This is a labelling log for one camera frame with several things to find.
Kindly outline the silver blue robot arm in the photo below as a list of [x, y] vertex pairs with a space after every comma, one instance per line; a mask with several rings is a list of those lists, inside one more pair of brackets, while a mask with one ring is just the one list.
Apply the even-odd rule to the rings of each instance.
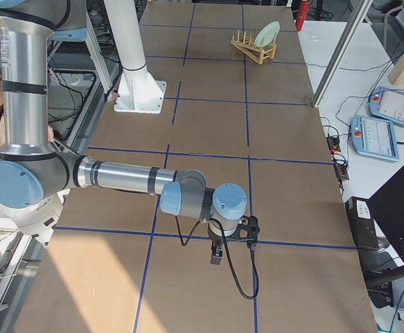
[[0, 203], [22, 209], [74, 187], [158, 195], [163, 212], [208, 224], [211, 261], [218, 264], [229, 254], [227, 242], [252, 229], [241, 187], [224, 184], [211, 189], [198, 171], [105, 162], [50, 147], [48, 43], [86, 36], [84, 1], [0, 1], [6, 131], [0, 147]]

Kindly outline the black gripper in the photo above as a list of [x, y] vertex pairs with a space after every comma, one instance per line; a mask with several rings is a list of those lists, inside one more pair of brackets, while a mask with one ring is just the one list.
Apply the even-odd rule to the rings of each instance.
[[210, 227], [207, 228], [208, 236], [211, 239], [211, 264], [219, 265], [222, 261], [223, 238], [216, 234]]

